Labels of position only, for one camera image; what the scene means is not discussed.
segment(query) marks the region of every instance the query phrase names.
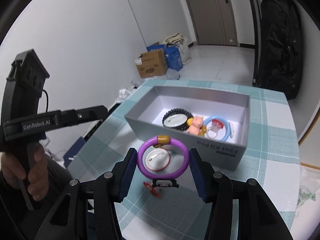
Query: door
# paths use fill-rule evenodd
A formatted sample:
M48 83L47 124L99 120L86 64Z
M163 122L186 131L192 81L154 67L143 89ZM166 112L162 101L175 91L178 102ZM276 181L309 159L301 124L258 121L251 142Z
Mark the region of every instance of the door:
M230 0L187 0L199 45L236 46Z

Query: pink pig toy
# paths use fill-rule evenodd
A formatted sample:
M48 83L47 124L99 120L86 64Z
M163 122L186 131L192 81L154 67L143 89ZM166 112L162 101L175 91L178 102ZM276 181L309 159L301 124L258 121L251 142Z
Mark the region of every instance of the pink pig toy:
M187 130L187 133L191 133L191 134L194 134L194 135L199 135L199 132L200 132L200 129L201 129L202 125L203 125L203 116L196 115L193 118L193 120L191 122L191 125Z

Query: white round pendant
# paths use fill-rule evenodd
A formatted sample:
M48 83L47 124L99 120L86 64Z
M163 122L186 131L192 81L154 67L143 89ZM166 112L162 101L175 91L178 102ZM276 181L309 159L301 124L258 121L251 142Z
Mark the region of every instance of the white round pendant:
M178 127L187 121L188 117L185 114L174 114L164 120L163 125L168 128Z
M162 171L170 163L170 154L163 148L154 149L147 154L145 163L150 171Z

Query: black bag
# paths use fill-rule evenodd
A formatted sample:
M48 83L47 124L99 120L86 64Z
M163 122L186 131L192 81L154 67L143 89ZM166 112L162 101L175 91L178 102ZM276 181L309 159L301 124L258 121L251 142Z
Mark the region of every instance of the black bag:
M302 34L293 0L262 0L258 87L297 96L302 78Z

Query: floor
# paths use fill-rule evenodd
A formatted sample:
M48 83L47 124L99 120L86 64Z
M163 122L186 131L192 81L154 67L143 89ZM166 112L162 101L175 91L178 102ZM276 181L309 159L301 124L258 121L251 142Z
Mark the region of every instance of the floor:
M200 45L190 48L191 62L180 79L252 85L254 49Z

